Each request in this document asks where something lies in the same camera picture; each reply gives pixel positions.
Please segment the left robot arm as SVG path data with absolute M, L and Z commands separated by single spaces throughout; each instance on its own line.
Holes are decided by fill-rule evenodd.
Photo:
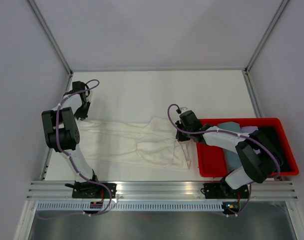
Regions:
M 100 195 L 101 186 L 81 152 L 80 132 L 76 121 L 88 117 L 91 93 L 98 86 L 99 81 L 96 79 L 86 83 L 73 82 L 72 90 L 63 95 L 61 102 L 41 114 L 46 145 L 65 158 L 74 174 L 75 185 L 87 182 L 83 191 L 90 198 Z

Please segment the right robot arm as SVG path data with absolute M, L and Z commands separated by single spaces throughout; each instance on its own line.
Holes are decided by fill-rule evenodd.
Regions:
M 202 124 L 191 110 L 177 109 L 179 120 L 175 123 L 178 138 L 218 147 L 235 153 L 241 166 L 232 170 L 221 180 L 220 192 L 230 198 L 238 189 L 252 183 L 263 183 L 273 173 L 278 177 L 281 172 L 282 156 L 271 140 L 261 131 L 252 133 L 236 132 Z

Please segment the white t shirt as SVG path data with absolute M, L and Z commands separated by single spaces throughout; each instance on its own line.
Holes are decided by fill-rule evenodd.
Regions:
M 148 123 L 88 120 L 77 123 L 80 149 L 87 161 L 188 170 L 191 161 L 168 120 L 153 117 Z

